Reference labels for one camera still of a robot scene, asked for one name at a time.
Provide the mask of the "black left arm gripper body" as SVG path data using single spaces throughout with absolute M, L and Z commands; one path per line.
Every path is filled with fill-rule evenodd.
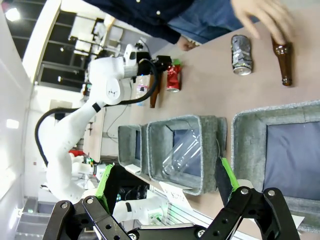
M 167 71 L 172 66 L 172 59 L 168 55 L 158 55 L 155 59 L 155 67 L 158 73 Z

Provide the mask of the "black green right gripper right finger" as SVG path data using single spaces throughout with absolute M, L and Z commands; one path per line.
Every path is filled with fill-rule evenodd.
M 241 186 L 224 157 L 216 161 L 216 183 L 229 185 L 230 193 L 222 197 L 224 207 L 201 235 L 201 240 L 230 240 L 243 219 L 253 219 L 263 240 L 299 240 L 300 236 L 282 192 L 267 188 L 258 192 Z

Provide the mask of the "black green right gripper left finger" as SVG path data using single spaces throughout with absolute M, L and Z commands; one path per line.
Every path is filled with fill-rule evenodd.
M 126 232 L 115 220 L 113 212 L 121 187 L 120 165 L 108 165 L 99 182 L 97 193 L 73 204 L 57 202 L 52 210 L 43 238 L 45 240 L 77 240 L 84 228 L 95 227 L 103 240 L 138 240 L 139 233 Z

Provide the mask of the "person's right hand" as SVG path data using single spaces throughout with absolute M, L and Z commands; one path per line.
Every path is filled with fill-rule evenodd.
M 200 46 L 201 44 L 194 41 L 194 40 L 191 40 L 191 39 L 188 39 L 184 36 L 180 36 L 179 40 L 177 41 L 176 45 L 184 52 L 187 52 L 189 50 L 192 50 L 198 46 Z

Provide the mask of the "person's left hand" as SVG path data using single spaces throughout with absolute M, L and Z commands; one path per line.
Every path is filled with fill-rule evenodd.
M 294 40 L 294 19 L 280 1 L 232 0 L 230 3 L 237 19 L 254 37 L 260 35 L 250 17 L 258 18 L 278 44 Z

